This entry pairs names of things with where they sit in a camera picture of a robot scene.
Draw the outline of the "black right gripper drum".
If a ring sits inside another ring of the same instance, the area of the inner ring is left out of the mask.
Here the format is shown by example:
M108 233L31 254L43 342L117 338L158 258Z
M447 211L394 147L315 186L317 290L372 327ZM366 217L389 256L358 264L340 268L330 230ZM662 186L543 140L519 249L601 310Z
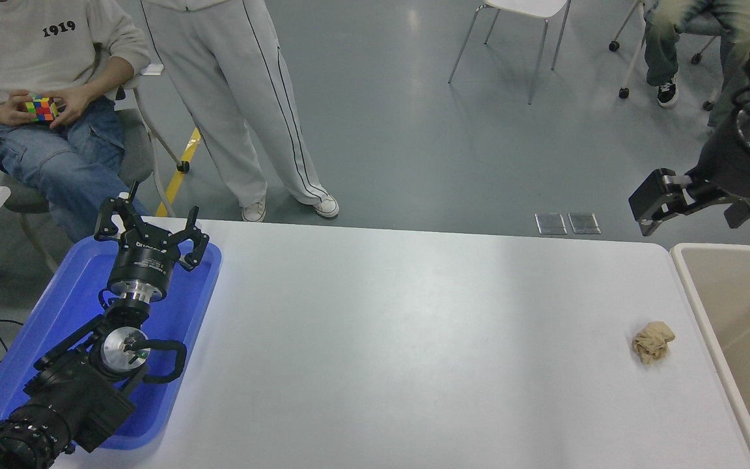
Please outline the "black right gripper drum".
M729 117L703 146L699 177L750 199L750 117Z

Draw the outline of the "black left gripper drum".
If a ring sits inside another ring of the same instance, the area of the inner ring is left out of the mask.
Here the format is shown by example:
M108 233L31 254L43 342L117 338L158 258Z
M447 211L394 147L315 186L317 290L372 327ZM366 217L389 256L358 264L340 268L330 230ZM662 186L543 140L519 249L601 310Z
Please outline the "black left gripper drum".
M167 292L174 265L180 258L179 242L151 237L140 240L136 234L122 235L117 258L108 277L108 288L125 291L126 285L147 284L155 291Z

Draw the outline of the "person's left hand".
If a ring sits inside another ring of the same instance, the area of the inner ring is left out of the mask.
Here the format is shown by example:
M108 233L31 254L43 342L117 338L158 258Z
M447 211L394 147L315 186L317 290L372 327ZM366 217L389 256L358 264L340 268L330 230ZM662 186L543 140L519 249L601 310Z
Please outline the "person's left hand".
M59 115L51 122L51 130L69 126L84 115L87 107L98 99L104 92L98 91L92 84L84 84L75 88L51 90L45 92L47 97L53 98L59 102L64 110L59 111Z

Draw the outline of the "person's right hand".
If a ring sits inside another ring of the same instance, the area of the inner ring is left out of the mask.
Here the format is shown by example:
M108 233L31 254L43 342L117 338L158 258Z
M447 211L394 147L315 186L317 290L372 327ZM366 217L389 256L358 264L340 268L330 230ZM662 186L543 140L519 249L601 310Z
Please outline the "person's right hand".
M35 119L35 113L27 110L26 103L32 103L33 96L27 90L13 90L8 100L0 104L0 124L20 126Z

